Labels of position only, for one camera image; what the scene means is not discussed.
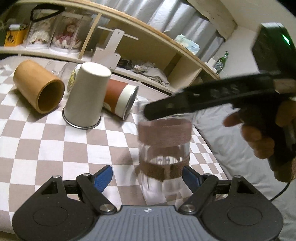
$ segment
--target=bottle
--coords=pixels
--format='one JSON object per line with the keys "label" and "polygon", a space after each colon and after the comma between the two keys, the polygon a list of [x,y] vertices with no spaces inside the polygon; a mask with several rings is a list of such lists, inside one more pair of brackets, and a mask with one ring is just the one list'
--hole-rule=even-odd
{"label": "bottle", "polygon": [[229,53],[226,51],[224,56],[220,58],[217,63],[214,65],[214,69],[217,70],[217,74],[219,74],[225,66],[226,60],[228,59]]}

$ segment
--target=tablecloth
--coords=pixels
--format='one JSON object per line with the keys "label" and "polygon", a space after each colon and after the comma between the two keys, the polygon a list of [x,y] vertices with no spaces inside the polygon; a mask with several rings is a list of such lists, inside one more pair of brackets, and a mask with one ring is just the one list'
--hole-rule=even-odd
{"label": "tablecloth", "polygon": [[[184,185],[176,195],[147,194],[139,175],[136,102],[157,100],[165,94],[141,83],[112,75],[115,80],[139,85],[139,93],[126,121],[103,111],[92,130],[75,129],[62,118],[64,95],[58,108],[38,114],[13,83],[19,63],[32,59],[42,66],[49,60],[9,57],[0,61],[0,231],[13,233],[15,211],[53,175],[64,180],[83,173],[94,174],[105,165],[113,168],[113,179],[103,194],[119,209],[127,205],[173,204],[180,206],[192,193]],[[65,62],[56,61],[58,71]],[[226,179],[220,165],[199,132],[193,127],[190,166],[200,174]]]}

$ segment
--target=silver curtain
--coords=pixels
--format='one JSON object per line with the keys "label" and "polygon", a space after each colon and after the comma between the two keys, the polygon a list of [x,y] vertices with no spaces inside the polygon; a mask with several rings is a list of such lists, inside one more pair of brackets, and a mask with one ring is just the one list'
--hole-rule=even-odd
{"label": "silver curtain", "polygon": [[172,39],[183,34],[197,43],[197,57],[207,62],[223,43],[215,27],[186,0],[92,0],[129,14]]}

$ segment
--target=yellow box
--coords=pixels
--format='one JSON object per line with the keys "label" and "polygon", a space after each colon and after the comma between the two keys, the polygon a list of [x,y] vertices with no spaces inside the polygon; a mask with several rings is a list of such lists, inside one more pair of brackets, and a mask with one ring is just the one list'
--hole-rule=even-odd
{"label": "yellow box", "polygon": [[24,41],[24,37],[27,33],[27,30],[20,30],[20,31],[7,31],[6,39],[5,39],[5,47],[14,47],[19,44],[22,44]]}

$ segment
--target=white logo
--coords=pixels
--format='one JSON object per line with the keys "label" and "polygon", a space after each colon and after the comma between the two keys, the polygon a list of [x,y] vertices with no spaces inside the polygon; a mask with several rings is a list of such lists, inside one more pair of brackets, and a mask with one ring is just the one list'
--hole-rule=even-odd
{"label": "white logo", "polygon": [[152,212],[153,210],[151,209],[151,208],[146,208],[146,209],[144,209],[144,211],[146,212],[146,213],[150,213],[150,212]]}

